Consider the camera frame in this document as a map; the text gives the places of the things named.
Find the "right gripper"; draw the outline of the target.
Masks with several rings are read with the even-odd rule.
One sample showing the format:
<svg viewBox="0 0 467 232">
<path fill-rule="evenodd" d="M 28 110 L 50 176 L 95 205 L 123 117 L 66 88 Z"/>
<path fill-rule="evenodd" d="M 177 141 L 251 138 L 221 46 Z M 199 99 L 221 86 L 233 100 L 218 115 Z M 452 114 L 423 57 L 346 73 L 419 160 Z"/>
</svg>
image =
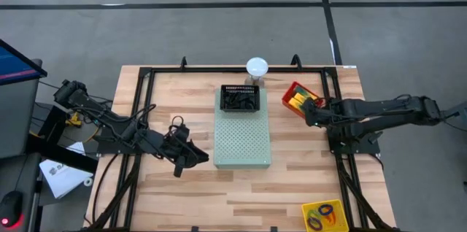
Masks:
<svg viewBox="0 0 467 232">
<path fill-rule="evenodd" d="M 312 98 L 304 101 L 305 121 L 307 125 L 330 125 L 333 123 L 333 110 L 325 98 L 314 102 Z"/>
</svg>

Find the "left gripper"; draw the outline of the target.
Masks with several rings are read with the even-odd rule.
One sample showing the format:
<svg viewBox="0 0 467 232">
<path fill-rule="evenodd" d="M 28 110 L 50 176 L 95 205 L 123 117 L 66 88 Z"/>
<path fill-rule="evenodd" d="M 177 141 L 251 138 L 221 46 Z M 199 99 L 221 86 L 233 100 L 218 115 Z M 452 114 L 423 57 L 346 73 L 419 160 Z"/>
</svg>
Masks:
<svg viewBox="0 0 467 232">
<path fill-rule="evenodd" d="M 169 132 L 163 139 L 163 155 L 174 164 L 174 176 L 181 177 L 183 169 L 190 169 L 199 163 L 207 162 L 209 155 L 194 145 L 187 143 L 189 130 L 185 125 L 170 125 Z M 189 149 L 196 160 L 189 160 Z"/>
</svg>

